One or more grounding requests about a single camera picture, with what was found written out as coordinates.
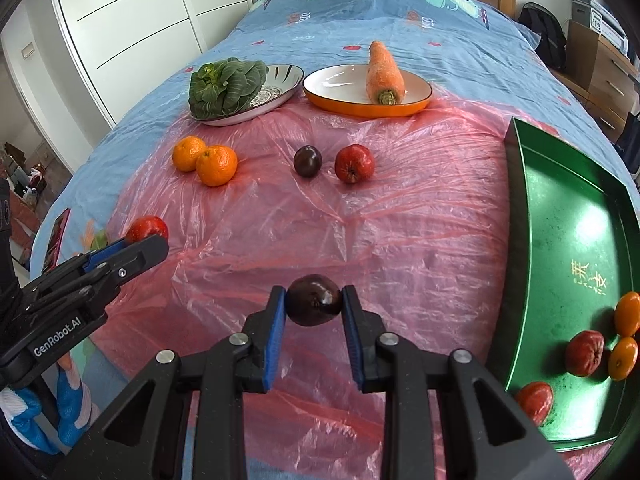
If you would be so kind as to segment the large red apple front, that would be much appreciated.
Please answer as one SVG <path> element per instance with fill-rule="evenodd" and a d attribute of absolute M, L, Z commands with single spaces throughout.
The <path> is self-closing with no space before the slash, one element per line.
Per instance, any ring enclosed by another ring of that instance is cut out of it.
<path fill-rule="evenodd" d="M 169 237 L 167 224 L 160 217 L 143 216 L 130 224 L 125 240 L 127 244 L 134 244 L 152 235 L 159 235 L 167 240 Z"/>

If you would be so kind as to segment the mandarin orange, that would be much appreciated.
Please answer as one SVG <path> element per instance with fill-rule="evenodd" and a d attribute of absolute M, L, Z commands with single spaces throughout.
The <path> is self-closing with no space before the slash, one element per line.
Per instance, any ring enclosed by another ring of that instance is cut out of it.
<path fill-rule="evenodd" d="M 210 188 L 225 185 L 238 170 L 239 159 L 235 150 L 224 145 L 212 145 L 198 155 L 196 173 Z"/>
<path fill-rule="evenodd" d="M 172 150 L 171 158 L 175 168 L 181 172 L 192 172 L 200 155 L 206 150 L 206 143 L 197 136 L 186 136 Z"/>

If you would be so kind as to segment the small orange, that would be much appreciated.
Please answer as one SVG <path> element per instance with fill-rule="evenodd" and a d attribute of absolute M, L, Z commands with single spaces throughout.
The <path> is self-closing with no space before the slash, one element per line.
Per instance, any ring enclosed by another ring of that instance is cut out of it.
<path fill-rule="evenodd" d="M 634 369 L 639 347 L 634 337 L 623 337 L 618 341 L 608 358 L 608 376 L 614 382 L 626 379 Z"/>

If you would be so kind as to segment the dark plum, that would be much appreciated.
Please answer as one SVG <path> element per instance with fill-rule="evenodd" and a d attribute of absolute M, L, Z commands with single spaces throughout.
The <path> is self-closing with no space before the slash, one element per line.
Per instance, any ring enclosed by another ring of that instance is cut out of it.
<path fill-rule="evenodd" d="M 304 145 L 296 151 L 293 165 L 299 177 L 314 178 L 322 167 L 322 155 L 318 148 L 312 145 Z"/>
<path fill-rule="evenodd" d="M 332 321 L 343 311 L 341 289 L 322 274 L 308 274 L 295 280 L 284 297 L 288 318 L 299 326 L 318 326 Z"/>

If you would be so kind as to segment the large orange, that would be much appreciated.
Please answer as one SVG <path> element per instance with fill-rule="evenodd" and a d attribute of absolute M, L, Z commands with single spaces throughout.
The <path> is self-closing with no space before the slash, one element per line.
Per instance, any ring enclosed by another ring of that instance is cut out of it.
<path fill-rule="evenodd" d="M 627 292 L 615 307 L 614 324 L 621 337 L 632 337 L 640 328 L 640 295 Z"/>

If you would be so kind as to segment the red smartphone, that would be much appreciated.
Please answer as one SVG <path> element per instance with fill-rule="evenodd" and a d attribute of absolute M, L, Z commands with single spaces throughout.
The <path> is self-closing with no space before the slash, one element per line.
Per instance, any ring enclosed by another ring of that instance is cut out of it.
<path fill-rule="evenodd" d="M 43 273 L 49 272 L 58 264 L 58 256 L 60 255 L 61 247 L 63 244 L 63 236 L 67 226 L 68 218 L 70 218 L 70 208 L 65 208 L 53 223 L 46 255 L 44 256 L 43 260 Z"/>

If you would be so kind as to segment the green bok choy on plate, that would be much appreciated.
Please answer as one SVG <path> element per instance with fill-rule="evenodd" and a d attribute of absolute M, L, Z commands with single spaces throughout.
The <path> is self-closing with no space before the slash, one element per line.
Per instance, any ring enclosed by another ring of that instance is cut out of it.
<path fill-rule="evenodd" d="M 268 72 L 262 61 L 238 58 L 203 64 L 191 74 L 188 102 L 192 116 L 204 122 L 244 112 L 262 90 Z"/>

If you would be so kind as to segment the green metal tray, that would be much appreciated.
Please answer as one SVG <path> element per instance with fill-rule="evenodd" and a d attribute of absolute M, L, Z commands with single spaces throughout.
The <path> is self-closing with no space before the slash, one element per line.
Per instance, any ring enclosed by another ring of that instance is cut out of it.
<path fill-rule="evenodd" d="M 565 350 L 596 330 L 612 350 L 617 301 L 639 288 L 639 226 L 627 188 L 577 148 L 514 118 L 504 139 L 509 182 L 506 280 L 486 366 L 510 393 L 546 382 L 540 430 L 559 452 L 610 442 L 639 419 L 639 373 L 616 382 L 600 364 L 570 374 Z"/>

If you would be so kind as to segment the white wardrobe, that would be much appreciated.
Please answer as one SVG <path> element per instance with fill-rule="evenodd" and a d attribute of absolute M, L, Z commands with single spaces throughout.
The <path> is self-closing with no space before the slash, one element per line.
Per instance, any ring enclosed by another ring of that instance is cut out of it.
<path fill-rule="evenodd" d="M 110 125 L 226 38 L 251 4 L 252 0 L 53 0 L 81 77 Z"/>

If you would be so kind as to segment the white striped plate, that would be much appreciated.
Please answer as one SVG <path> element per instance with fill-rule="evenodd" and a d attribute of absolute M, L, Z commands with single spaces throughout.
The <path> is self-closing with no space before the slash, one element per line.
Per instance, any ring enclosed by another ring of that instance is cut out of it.
<path fill-rule="evenodd" d="M 258 95 L 252 99 L 247 110 L 226 118 L 204 120 L 204 122 L 198 120 L 198 122 L 215 127 L 236 125 L 271 112 L 291 99 L 304 79 L 304 71 L 299 66 L 291 64 L 267 66 L 269 72 L 265 84 Z"/>

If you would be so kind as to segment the red plum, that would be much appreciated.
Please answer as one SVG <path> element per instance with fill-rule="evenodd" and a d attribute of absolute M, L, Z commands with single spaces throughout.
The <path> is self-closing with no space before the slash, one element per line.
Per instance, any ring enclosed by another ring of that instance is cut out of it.
<path fill-rule="evenodd" d="M 375 172 L 375 160 L 368 148 L 360 144 L 345 146 L 334 160 L 336 176 L 345 184 L 369 180 Z"/>

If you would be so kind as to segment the orange oval dish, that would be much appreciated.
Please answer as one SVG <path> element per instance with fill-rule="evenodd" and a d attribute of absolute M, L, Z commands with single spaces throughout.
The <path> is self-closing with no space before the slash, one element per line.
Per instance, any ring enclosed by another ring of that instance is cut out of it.
<path fill-rule="evenodd" d="M 311 104 L 335 114 L 366 119 L 407 117 L 427 107 L 434 94 L 429 82 L 401 70 L 406 84 L 401 104 L 374 104 L 366 91 L 366 64 L 334 65 L 309 74 L 303 82 Z"/>

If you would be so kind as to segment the orange carrot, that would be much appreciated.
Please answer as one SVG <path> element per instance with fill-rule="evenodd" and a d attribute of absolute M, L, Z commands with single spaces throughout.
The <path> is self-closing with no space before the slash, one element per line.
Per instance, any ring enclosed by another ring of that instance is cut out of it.
<path fill-rule="evenodd" d="M 382 41 L 370 44 L 366 91 L 370 101 L 380 105 L 401 104 L 406 94 L 404 77 Z"/>

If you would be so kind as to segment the wooden drawer cabinet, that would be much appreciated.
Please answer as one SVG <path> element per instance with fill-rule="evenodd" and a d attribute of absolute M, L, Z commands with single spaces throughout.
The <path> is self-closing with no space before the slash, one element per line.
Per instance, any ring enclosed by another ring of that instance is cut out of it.
<path fill-rule="evenodd" d="M 568 22 L 566 66 L 552 70 L 612 142 L 623 133 L 638 104 L 638 70 L 623 53 L 591 28 Z"/>

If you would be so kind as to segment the grey printer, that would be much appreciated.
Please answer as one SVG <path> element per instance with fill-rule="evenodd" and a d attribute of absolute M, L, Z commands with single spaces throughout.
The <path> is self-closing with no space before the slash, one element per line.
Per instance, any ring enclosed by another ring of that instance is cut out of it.
<path fill-rule="evenodd" d="M 620 53 L 628 54 L 629 42 L 620 22 L 596 0 L 570 0 L 572 20 L 607 39 Z"/>

